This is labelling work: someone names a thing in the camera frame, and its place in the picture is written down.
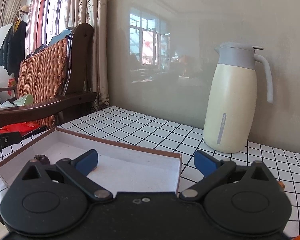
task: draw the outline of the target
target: checkered tablecloth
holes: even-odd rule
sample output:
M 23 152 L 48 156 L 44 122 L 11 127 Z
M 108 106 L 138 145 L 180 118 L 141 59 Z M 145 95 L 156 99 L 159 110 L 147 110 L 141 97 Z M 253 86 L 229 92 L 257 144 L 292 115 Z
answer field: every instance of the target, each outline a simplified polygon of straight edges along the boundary
M 210 148 L 202 138 L 203 131 L 187 125 L 170 122 L 145 114 L 112 106 L 60 126 L 61 128 L 89 134 L 107 140 L 182 154 L 182 172 L 179 192 L 203 178 L 194 166 L 194 152 L 201 149 L 214 158 L 231 158 L 238 165 L 263 161 L 274 177 L 281 180 L 292 204 L 292 214 L 285 228 L 289 237 L 300 234 L 300 154 L 270 146 L 247 142 L 241 152 L 225 154 Z M 0 161 L 39 136 L 35 135 L 20 144 L 7 147 L 0 153 Z M 7 187 L 0 178 L 0 201 Z

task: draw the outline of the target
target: brown woven cushion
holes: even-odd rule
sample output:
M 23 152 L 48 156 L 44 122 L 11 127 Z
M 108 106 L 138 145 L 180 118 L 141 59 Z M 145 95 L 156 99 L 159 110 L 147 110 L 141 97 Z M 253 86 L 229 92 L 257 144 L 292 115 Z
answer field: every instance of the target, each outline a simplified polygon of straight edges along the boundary
M 67 44 L 68 38 L 62 39 L 20 64 L 17 98 L 31 94 L 39 103 L 61 94 L 68 69 Z M 51 128 L 54 116 L 38 123 Z

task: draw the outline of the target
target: cream-colored thermos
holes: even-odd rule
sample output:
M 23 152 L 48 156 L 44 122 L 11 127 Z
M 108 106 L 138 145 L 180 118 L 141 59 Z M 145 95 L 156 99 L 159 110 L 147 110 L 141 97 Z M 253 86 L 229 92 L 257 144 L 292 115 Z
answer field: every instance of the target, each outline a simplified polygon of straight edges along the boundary
M 255 54 L 255 49 L 263 48 L 235 42 L 225 42 L 215 48 L 220 56 L 211 85 L 203 138 L 217 151 L 236 153 L 247 142 L 257 100 L 256 61 L 265 67 L 267 101 L 272 103 L 270 66 L 263 56 Z

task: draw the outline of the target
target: blue gripper pad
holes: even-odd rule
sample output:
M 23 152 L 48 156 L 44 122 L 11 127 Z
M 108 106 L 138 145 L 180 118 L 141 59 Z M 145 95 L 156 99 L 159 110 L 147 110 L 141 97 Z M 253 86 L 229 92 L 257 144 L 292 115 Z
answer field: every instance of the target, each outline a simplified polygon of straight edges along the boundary
M 204 151 L 194 153 L 194 166 L 206 177 L 221 166 L 221 162 Z
M 87 176 L 98 165 L 98 153 L 91 149 L 74 159 L 71 164 L 77 171 Z

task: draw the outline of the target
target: thermos label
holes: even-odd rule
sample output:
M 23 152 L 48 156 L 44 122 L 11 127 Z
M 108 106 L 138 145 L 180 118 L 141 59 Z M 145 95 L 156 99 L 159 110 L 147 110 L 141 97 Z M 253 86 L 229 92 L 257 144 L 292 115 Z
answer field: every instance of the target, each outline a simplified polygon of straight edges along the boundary
M 219 136 L 218 136 L 217 144 L 220 144 L 220 142 L 221 142 L 221 138 L 222 138 L 222 134 L 223 134 L 223 129 L 224 129 L 225 123 L 226 123 L 226 118 L 227 118 L 227 114 L 224 113 L 223 116 L 222 116 L 222 120 L 221 120 L 221 125 L 220 125 L 220 131 L 219 131 Z

